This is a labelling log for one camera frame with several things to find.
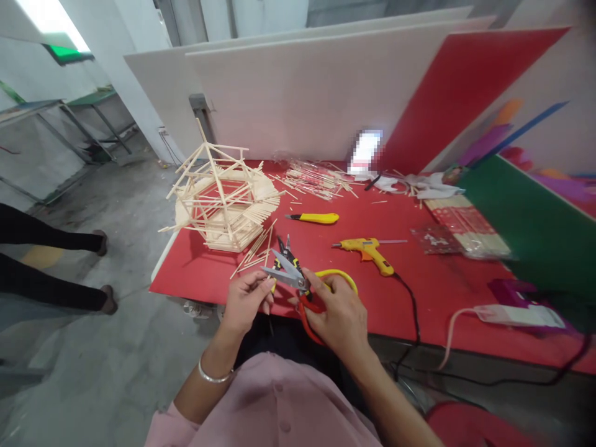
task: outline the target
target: person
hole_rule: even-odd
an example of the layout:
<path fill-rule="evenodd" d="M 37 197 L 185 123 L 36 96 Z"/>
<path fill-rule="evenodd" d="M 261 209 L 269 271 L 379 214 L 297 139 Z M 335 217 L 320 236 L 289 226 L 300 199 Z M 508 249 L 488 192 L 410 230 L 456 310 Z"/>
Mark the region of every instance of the person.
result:
<path fill-rule="evenodd" d="M 230 284 L 222 323 L 197 367 L 169 409 L 154 414 L 147 447 L 443 445 L 369 345 L 366 309 L 348 283 L 340 276 L 327 276 L 323 281 L 329 290 L 314 273 L 305 268 L 303 272 L 326 306 L 322 314 L 307 310 L 307 318 L 328 348 L 310 340 L 298 320 L 257 315 L 260 307 L 269 313 L 273 303 L 274 283 L 264 272 L 240 277 Z M 259 319 L 273 332 L 268 340 L 263 339 Z M 291 338 L 284 325 L 291 325 Z M 339 374 L 334 379 L 313 367 L 333 371 L 328 368 L 332 362 L 312 360 L 315 347 L 328 360 L 337 359 L 348 377 L 340 380 Z M 289 356 L 310 360 L 297 362 L 274 352 L 283 349 Z M 365 404 L 361 408 L 374 425 L 352 403 L 357 399 L 350 381 L 358 386 Z"/>
<path fill-rule="evenodd" d="M 66 250 L 87 250 L 98 256 L 107 253 L 107 235 L 57 230 L 29 214 L 0 204 L 0 244 L 36 244 Z M 54 278 L 0 253 L 0 292 L 39 302 L 81 310 L 100 310 L 112 315 L 118 309 L 112 286 L 100 289 Z"/>

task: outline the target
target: bundle of sticks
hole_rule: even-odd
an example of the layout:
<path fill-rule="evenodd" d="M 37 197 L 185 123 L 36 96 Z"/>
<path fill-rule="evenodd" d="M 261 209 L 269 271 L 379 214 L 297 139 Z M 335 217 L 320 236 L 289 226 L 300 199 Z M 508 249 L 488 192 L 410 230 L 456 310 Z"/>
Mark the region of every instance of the bundle of sticks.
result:
<path fill-rule="evenodd" d="M 358 197 L 350 185 L 361 183 L 351 180 L 346 172 L 333 165 L 333 163 L 328 164 L 333 166 L 336 171 L 332 171 L 319 163 L 292 160 L 285 177 L 273 175 L 271 177 L 295 191 L 302 194 L 312 194 L 326 201 L 330 201 L 334 197 L 343 197 L 340 194 L 342 190 Z"/>
<path fill-rule="evenodd" d="M 244 257 L 244 259 L 242 259 L 236 270 L 234 270 L 234 273 L 232 273 L 232 275 L 230 276 L 230 279 L 232 279 L 234 275 L 236 275 L 238 272 L 256 266 L 257 264 L 260 264 L 263 261 L 265 261 L 265 265 L 267 265 L 267 261 L 269 260 L 269 249 L 271 248 L 271 236 L 273 235 L 273 225 L 275 225 L 277 221 L 277 219 L 274 220 L 267 230 L 263 230 L 259 234 L 259 237 L 255 241 L 253 246 L 250 248 L 250 250 L 248 250 L 248 253 Z M 265 248 L 263 251 L 257 254 L 257 251 L 259 251 L 265 240 L 268 241 L 267 248 Z"/>
<path fill-rule="evenodd" d="M 468 258 L 507 259 L 511 249 L 484 216 L 462 195 L 424 201 L 437 221 L 447 227 Z"/>

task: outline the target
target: woman's left hand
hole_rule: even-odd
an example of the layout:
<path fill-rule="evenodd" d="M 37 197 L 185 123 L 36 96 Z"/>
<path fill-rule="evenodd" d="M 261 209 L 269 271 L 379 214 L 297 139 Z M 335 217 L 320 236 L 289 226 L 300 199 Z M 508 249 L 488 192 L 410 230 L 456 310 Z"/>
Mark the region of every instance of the woman's left hand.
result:
<path fill-rule="evenodd" d="M 253 325 L 260 307 L 269 315 L 273 305 L 271 288 L 275 280 L 264 281 L 266 277 L 267 274 L 264 271 L 257 270 L 230 283 L 222 326 L 244 335 Z"/>

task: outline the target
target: black pants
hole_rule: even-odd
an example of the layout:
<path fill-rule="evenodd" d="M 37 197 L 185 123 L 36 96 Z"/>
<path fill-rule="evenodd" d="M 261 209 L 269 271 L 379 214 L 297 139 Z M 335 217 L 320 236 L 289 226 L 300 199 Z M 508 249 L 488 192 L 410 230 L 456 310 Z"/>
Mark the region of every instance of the black pants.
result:
<path fill-rule="evenodd" d="M 267 351 L 296 363 L 310 365 L 323 373 L 337 385 L 352 406 L 371 418 L 362 393 L 343 363 L 332 350 L 311 340 L 300 320 L 256 314 L 253 326 L 242 340 L 234 369 L 251 357 Z"/>
<path fill-rule="evenodd" d="M 0 244 L 3 243 L 97 252 L 101 248 L 102 237 L 57 230 L 35 217 L 0 204 Z M 0 292 L 83 310 L 100 310 L 107 299 L 107 295 L 99 289 L 54 278 L 2 254 Z"/>

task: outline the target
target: pink sleeve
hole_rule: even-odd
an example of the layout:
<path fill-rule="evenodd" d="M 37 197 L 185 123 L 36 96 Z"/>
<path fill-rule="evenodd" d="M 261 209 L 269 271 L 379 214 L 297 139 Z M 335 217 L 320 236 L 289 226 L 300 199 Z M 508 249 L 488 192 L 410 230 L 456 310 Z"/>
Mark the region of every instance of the pink sleeve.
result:
<path fill-rule="evenodd" d="M 190 422 L 180 414 L 174 402 L 165 413 L 155 412 L 147 434 L 145 447 L 186 447 L 200 425 Z"/>

